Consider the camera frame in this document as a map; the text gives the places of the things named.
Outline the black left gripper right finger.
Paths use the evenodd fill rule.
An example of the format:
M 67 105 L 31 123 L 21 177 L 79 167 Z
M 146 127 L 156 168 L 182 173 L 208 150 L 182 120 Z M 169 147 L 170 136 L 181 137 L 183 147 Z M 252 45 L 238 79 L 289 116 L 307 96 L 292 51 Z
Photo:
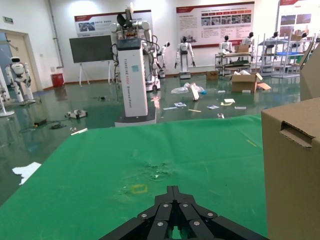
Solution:
M 194 197 L 173 187 L 174 223 L 183 239 L 265 240 L 266 237 L 198 205 Z

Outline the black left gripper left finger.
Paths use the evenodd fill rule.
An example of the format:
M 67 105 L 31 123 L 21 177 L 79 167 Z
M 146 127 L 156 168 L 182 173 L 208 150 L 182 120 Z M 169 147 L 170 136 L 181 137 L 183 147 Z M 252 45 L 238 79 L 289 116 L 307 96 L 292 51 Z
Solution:
M 168 186 L 167 193 L 157 195 L 154 205 L 131 218 L 108 234 L 102 240 L 146 240 L 152 227 L 166 230 L 175 201 L 175 186 Z

